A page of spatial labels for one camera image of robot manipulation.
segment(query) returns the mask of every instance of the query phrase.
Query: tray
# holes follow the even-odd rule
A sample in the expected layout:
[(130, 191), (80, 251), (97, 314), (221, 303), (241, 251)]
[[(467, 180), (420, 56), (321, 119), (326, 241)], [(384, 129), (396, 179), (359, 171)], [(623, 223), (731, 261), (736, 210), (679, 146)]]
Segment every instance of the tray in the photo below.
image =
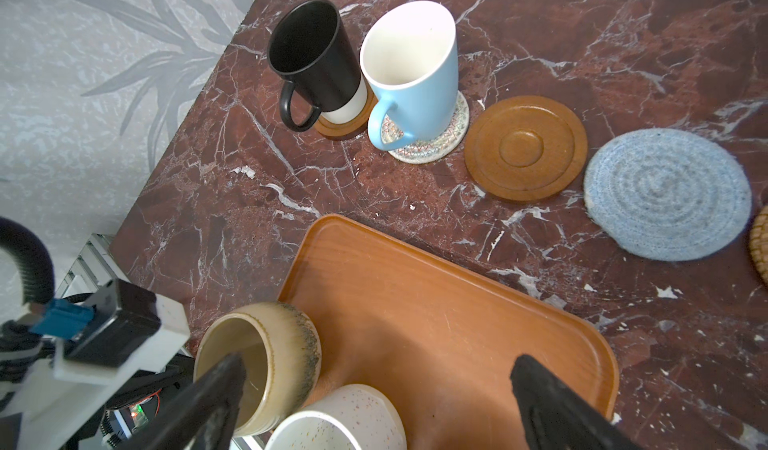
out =
[(410, 450), (528, 448), (509, 381), (522, 353), (613, 411), (618, 366), (592, 325), (343, 216), (309, 228), (278, 300), (320, 334), (307, 403), (348, 383), (378, 388)]

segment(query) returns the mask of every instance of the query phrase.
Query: black mug handle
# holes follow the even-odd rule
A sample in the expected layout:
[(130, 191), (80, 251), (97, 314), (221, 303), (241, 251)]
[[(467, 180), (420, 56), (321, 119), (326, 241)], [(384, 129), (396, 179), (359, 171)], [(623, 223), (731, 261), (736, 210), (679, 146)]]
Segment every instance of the black mug handle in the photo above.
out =
[(310, 114), (306, 116), (302, 123), (296, 125), (293, 123), (293, 117), (290, 115), (290, 100), (293, 97), (294, 90), (296, 90), (296, 82), (285, 80), (285, 83), (283, 83), (283, 93), (280, 94), (280, 118), (283, 119), (283, 123), (286, 127), (293, 131), (307, 131), (311, 129), (317, 119), (320, 118), (320, 107), (312, 104)]

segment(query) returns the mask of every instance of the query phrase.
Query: tray rim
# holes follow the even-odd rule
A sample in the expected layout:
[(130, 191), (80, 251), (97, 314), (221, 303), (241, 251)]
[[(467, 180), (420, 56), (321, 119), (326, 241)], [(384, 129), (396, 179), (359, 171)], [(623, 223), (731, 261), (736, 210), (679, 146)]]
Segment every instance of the tray rim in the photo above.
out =
[(619, 381), (620, 381), (620, 370), (618, 366), (618, 360), (616, 359), (616, 355), (614, 354), (613, 349), (610, 348), (610, 344), (608, 343), (608, 340), (603, 337), (600, 332), (594, 328), (589, 322), (587, 322), (584, 319), (581, 319), (577, 317), (576, 315), (566, 312), (564, 310), (561, 310), (557, 308), (556, 306), (549, 305), (547, 303), (544, 303), (541, 300), (535, 299), (532, 296), (524, 293), (523, 291), (514, 289), (510, 286), (506, 286), (503, 283), (497, 282), (494, 279), (488, 278), (484, 275), (481, 275), (480, 273), (473, 272), (472, 270), (466, 269), (465, 267), (453, 263), (450, 260), (441, 258), (433, 253), (429, 253), (426, 250), (422, 250), (418, 248), (417, 246), (408, 244), (402, 240), (399, 240), (395, 238), (394, 236), (387, 235), (379, 230), (376, 230), (375, 228), (371, 228), (368, 225), (361, 224), (360, 222), (357, 222), (355, 220), (352, 220), (351, 218), (339, 215), (339, 214), (326, 214), (312, 222), (312, 225), (310, 225), (309, 228), (306, 229), (306, 232), (304, 233), (304, 237), (302, 238), (301, 244), (299, 245), (299, 251), (296, 252), (296, 256), (293, 258), (293, 262), (291, 263), (291, 266), (288, 270), (288, 273), (286, 275), (285, 280), (283, 281), (283, 286), (280, 288), (280, 293), (277, 295), (277, 301), (284, 302), (286, 297), (286, 289), (288, 288), (289, 284), (293, 281), (296, 265), (300, 261), (300, 256), (302, 256), (303, 253), (307, 252), (308, 250), (305, 247), (305, 244), (308, 240), (314, 238), (315, 234), (318, 234), (320, 230), (333, 223), (341, 223), (349, 226), (355, 227), (357, 230), (365, 231), (369, 234), (373, 234), (374, 236), (377, 236), (379, 238), (383, 238), (385, 240), (388, 240), (392, 244), (396, 244), (400, 246), (403, 250), (408, 250), (409, 252), (415, 252), (417, 253), (421, 258), (427, 259), (427, 260), (436, 260), (439, 263), (446, 265), (449, 270), (453, 270), (453, 272), (458, 272), (462, 274), (462, 277), (469, 276), (471, 278), (474, 278), (476, 280), (479, 280), (480, 282), (488, 283), (492, 288), (486, 289), (486, 291), (493, 293), (499, 298), (503, 298), (505, 300), (509, 301), (515, 301), (515, 300), (522, 300), (523, 303), (527, 302), (530, 305), (533, 305), (534, 307), (538, 309), (543, 309), (548, 312), (554, 312), (556, 314), (559, 314), (560, 316), (564, 317), (566, 320), (570, 320), (571, 323), (573, 323), (576, 327), (582, 327), (583, 331), (582, 334), (589, 338), (591, 342), (595, 342), (596, 344), (599, 344), (603, 347), (605, 350), (605, 354), (609, 357), (609, 367), (612, 371), (612, 381), (610, 382), (610, 397), (608, 399), (608, 404), (605, 407), (605, 414), (603, 415), (608, 420), (611, 419), (614, 411), (614, 406), (616, 404), (616, 397), (618, 396), (618, 390), (619, 390)]

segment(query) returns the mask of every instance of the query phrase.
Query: mug handle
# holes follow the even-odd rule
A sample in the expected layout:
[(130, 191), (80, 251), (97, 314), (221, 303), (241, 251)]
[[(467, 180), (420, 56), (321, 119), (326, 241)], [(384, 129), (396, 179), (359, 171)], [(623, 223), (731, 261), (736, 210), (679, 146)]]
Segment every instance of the mug handle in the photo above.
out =
[(289, 129), (295, 132), (303, 132), (312, 128), (312, 126), (320, 118), (320, 107), (312, 104), (312, 110), (310, 114), (306, 116), (304, 121), (298, 125), (293, 123), (293, 117), (290, 114), (290, 100), (293, 97), (293, 91), (296, 90), (296, 82), (291, 80), (285, 80), (283, 83), (283, 92), (280, 94), (280, 118), (283, 119), (283, 123)]
[(415, 135), (402, 131), (402, 137), (393, 142), (385, 144), (382, 141), (382, 126), (384, 125), (384, 117), (387, 112), (393, 108), (397, 108), (395, 101), (387, 96), (382, 97), (379, 103), (371, 110), (371, 116), (368, 118), (368, 138), (371, 139), (371, 143), (379, 150), (388, 152), (390, 150), (397, 150), (398, 148), (405, 147), (415, 142), (418, 138)]

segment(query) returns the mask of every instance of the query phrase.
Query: coaster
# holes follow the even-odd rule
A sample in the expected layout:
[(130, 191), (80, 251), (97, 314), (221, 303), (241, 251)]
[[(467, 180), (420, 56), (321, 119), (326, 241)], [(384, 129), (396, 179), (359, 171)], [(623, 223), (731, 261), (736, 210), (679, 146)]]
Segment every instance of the coaster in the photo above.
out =
[(768, 286), (768, 205), (763, 207), (752, 224), (750, 252), (757, 272)]
[(513, 97), (484, 111), (467, 134), (464, 161), (485, 191), (529, 202), (568, 186), (587, 160), (587, 132), (570, 108)]
[[(462, 92), (456, 96), (456, 109), (446, 131), (430, 141), (417, 140), (392, 150), (389, 154), (407, 164), (428, 164), (450, 154), (462, 142), (469, 126), (469, 105)], [(402, 131), (388, 117), (382, 125), (382, 141), (389, 143), (402, 137)]]
[(332, 124), (324, 117), (320, 117), (313, 125), (314, 129), (329, 140), (348, 140), (349, 138), (354, 138), (360, 135), (360, 133), (367, 129), (368, 117), (371, 115), (373, 106), (379, 101), (373, 94), (373, 90), (371, 90), (368, 80), (366, 80), (366, 90), (368, 90), (366, 104), (362, 110), (360, 110), (357, 117), (354, 117), (351, 121), (348, 121), (345, 124)]
[(630, 253), (696, 260), (741, 233), (752, 192), (724, 148), (671, 128), (636, 130), (600, 148), (584, 176), (590, 217)]

